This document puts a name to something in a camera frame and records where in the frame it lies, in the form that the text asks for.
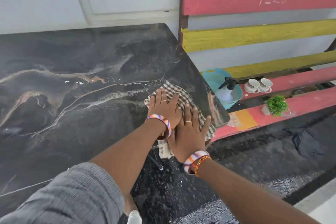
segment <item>small potted plant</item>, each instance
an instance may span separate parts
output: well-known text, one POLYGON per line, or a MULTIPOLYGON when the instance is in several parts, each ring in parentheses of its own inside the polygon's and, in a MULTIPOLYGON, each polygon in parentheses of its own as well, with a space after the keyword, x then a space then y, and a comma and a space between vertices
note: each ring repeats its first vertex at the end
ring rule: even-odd
POLYGON ((265 101, 265 106, 261 109, 264 115, 281 116, 286 111, 288 105, 283 96, 275 96, 265 101))

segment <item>ceramic mug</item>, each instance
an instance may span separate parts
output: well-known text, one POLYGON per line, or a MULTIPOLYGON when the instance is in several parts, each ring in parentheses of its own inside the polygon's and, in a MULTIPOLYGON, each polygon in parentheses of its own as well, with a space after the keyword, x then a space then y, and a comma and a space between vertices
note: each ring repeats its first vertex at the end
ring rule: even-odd
POLYGON ((260 81, 260 86, 258 87, 260 92, 263 93, 271 93, 272 92, 272 86, 273 86, 273 82, 271 82, 271 80, 266 79, 266 78, 262 78, 260 81))
POLYGON ((245 83, 244 89, 248 93, 259 93, 259 86, 260 83, 256 79, 249 79, 249 81, 245 83))

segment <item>blue plastic basket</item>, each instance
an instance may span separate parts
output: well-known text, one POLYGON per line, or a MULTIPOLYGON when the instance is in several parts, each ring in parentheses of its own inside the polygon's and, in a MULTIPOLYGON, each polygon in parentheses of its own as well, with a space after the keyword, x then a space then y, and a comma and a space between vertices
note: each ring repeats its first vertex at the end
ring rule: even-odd
MULTIPOLYGON (((224 81, 225 77, 232 77, 228 72, 221 68, 211 68, 202 73, 203 78, 209 84, 212 91, 216 94, 218 91, 219 86, 221 86, 224 81)), ((232 91, 233 101, 226 102, 220 100, 221 104, 227 110, 232 107, 235 103, 237 103, 243 96, 243 91, 239 85, 234 87, 232 91)))

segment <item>white spray bottle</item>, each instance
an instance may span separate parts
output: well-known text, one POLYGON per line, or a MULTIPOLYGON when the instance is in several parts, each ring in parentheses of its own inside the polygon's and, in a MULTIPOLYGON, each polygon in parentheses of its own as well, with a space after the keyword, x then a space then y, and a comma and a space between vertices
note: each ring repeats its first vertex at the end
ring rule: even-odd
POLYGON ((233 101, 231 92, 235 88, 236 84, 239 84, 239 82, 235 78, 225 77, 225 82, 218 88, 219 90, 216 92, 217 98, 225 102, 233 101))

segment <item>gray sleeve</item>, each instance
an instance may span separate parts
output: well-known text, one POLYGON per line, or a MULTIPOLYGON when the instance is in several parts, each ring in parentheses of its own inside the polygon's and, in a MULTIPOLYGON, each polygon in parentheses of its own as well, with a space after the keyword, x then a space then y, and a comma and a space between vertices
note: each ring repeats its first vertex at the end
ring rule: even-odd
POLYGON ((112 177, 92 163, 73 166, 35 192, 16 211, 2 217, 8 223, 117 223, 124 197, 112 177))

